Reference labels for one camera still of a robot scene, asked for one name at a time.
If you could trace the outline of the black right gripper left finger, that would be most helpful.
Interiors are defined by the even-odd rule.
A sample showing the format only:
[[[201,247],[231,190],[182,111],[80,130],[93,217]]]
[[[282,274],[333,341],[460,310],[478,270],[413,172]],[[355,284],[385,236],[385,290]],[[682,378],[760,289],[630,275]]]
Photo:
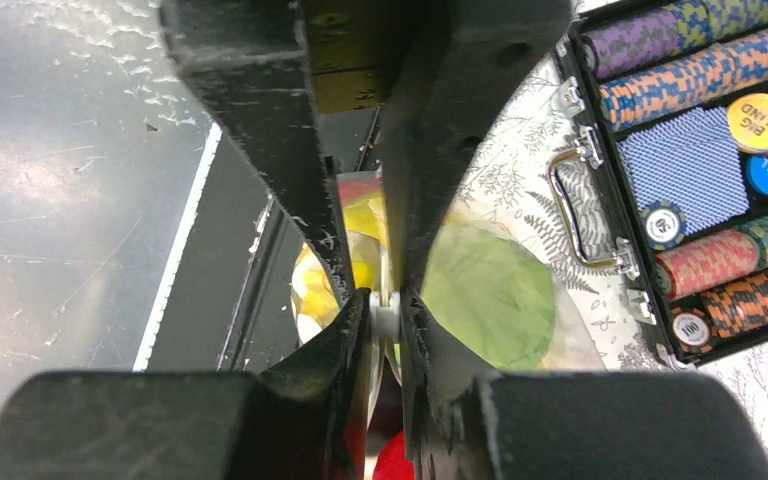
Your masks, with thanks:
[[[258,375],[251,432],[254,479],[360,479],[371,380],[370,291]]]

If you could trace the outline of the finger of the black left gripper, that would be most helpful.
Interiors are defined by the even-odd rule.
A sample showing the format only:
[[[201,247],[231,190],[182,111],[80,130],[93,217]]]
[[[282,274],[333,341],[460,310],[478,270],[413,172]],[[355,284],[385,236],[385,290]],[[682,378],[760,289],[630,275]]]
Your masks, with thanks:
[[[395,290],[421,287],[477,148],[571,15],[569,1],[424,3],[378,141]]]
[[[159,21],[176,76],[298,228],[344,305],[355,284],[301,3],[164,1]]]

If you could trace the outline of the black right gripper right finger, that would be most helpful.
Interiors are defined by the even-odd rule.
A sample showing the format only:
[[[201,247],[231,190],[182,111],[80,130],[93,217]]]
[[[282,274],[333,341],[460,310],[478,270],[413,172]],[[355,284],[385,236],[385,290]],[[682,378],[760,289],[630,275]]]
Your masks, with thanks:
[[[495,479],[497,371],[401,292],[401,375],[406,454],[417,479]]]

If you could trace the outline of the clear zip top bag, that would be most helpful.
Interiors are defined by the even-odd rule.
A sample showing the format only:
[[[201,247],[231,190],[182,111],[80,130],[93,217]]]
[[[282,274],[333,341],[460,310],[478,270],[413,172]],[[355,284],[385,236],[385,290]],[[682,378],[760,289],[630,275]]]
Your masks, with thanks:
[[[387,253],[378,172],[338,175],[355,284],[379,291]],[[324,267],[303,245],[291,275],[302,344],[327,327],[338,305]],[[462,203],[449,211],[431,250],[421,292],[436,320],[502,370],[601,370],[585,321],[559,276],[499,224]]]

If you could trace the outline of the red toy pomegranate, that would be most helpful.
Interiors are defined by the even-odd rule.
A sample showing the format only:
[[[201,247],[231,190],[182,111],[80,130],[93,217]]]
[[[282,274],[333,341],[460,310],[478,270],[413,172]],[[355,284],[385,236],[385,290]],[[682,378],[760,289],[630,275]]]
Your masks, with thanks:
[[[414,480],[415,468],[407,458],[405,433],[400,431],[380,451],[372,471],[372,480]]]

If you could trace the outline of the green toy cabbage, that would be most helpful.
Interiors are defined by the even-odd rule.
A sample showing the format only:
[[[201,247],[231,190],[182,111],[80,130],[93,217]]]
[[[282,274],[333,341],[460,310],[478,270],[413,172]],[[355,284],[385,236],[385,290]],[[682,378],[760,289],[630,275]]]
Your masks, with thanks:
[[[537,369],[549,351],[553,274],[513,239],[475,223],[445,225],[421,296],[449,333],[498,369]]]

